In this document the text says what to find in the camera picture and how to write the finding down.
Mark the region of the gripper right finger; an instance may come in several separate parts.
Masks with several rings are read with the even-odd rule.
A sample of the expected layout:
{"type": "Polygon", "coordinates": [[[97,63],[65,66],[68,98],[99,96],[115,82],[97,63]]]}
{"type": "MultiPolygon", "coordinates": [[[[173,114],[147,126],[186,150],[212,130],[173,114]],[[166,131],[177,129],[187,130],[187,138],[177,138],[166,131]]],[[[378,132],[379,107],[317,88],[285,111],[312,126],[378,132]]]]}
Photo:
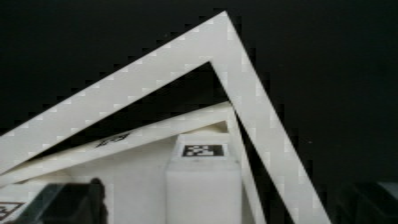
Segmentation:
{"type": "Polygon", "coordinates": [[[398,224],[398,182],[358,182],[342,186],[335,224],[398,224]]]}

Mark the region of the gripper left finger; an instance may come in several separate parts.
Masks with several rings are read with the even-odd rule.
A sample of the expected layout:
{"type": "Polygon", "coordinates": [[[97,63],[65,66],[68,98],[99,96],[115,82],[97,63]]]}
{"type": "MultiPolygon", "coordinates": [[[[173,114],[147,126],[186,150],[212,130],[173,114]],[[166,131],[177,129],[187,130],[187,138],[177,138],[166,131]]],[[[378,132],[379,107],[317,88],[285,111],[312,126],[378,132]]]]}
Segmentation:
{"type": "Polygon", "coordinates": [[[108,224],[100,180],[47,184],[10,224],[108,224]]]}

